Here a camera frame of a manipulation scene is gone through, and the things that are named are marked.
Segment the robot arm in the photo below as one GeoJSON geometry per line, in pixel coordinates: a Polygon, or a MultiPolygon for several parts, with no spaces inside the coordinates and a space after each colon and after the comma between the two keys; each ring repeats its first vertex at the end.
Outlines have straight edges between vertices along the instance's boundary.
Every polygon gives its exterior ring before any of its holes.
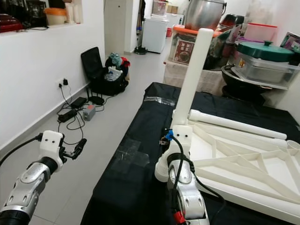
{"type": "Polygon", "coordinates": [[[155,176],[159,181],[167,182],[168,190],[172,194],[173,216],[177,224],[209,225],[205,202],[197,188],[196,177],[191,171],[191,161],[189,160],[191,137],[191,127],[173,126],[173,130],[166,135],[170,141],[170,147],[159,158],[155,176]],[[183,155],[179,145],[174,141],[174,136],[181,144],[183,155]]]}
{"type": "Polygon", "coordinates": [[[74,152],[66,152],[62,146],[64,135],[45,131],[40,144],[39,160],[33,162],[16,180],[14,188],[0,210],[0,225],[27,225],[38,203],[39,195],[54,172],[67,161],[76,159],[86,143],[82,139],[74,152]]]}

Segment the label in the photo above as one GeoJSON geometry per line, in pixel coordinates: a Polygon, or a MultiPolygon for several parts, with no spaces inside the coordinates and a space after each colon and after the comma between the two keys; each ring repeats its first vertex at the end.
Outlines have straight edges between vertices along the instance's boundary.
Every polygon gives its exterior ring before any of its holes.
{"type": "Polygon", "coordinates": [[[243,68],[245,66],[245,61],[243,59],[240,59],[239,67],[243,68]]]}

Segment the electrical outlet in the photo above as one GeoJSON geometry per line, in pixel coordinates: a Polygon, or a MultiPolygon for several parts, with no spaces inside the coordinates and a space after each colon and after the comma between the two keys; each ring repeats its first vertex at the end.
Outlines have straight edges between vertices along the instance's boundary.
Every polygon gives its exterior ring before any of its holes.
{"type": "Polygon", "coordinates": [[[62,77],[60,79],[58,79],[56,82],[55,82],[55,86],[59,89],[60,88],[60,84],[62,87],[64,87],[64,84],[63,84],[63,81],[64,81],[65,77],[62,77]]]}

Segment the small gray box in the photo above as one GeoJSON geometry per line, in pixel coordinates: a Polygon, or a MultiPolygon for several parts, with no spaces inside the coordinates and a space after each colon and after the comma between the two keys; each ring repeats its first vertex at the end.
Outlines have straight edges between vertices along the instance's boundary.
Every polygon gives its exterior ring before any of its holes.
{"type": "Polygon", "coordinates": [[[89,105],[84,111],[83,111],[83,118],[86,121],[90,121],[93,116],[96,113],[96,108],[94,105],[89,105]]]}

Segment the white refrigerator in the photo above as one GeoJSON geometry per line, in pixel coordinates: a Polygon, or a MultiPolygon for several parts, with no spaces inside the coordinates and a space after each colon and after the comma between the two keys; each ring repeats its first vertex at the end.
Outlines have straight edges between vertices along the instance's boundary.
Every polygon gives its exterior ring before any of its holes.
{"type": "Polygon", "coordinates": [[[142,47],[149,52],[161,53],[165,46],[168,20],[145,19],[142,47]]]}

